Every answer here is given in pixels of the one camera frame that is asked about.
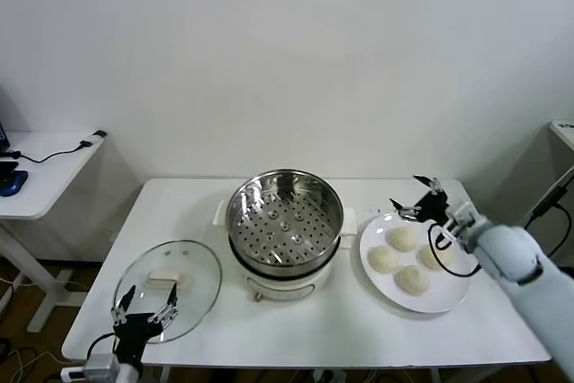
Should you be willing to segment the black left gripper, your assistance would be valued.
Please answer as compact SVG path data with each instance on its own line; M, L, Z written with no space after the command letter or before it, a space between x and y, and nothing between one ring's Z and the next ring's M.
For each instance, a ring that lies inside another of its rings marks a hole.
M156 313L126 314L135 295L135 285L111 309L113 331L118 338L115 355L119 363L141 365L148 342L160 335L178 314L178 285L173 284L166 304Z

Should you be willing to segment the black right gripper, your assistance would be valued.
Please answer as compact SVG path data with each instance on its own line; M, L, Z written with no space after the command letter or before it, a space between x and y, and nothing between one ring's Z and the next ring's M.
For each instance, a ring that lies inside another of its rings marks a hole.
M413 175L413 178L429 189L415 206L401 205L390 198L390 202L400 218L415 218L417 222L432 221L445 224L448 221L448 196L437 178Z

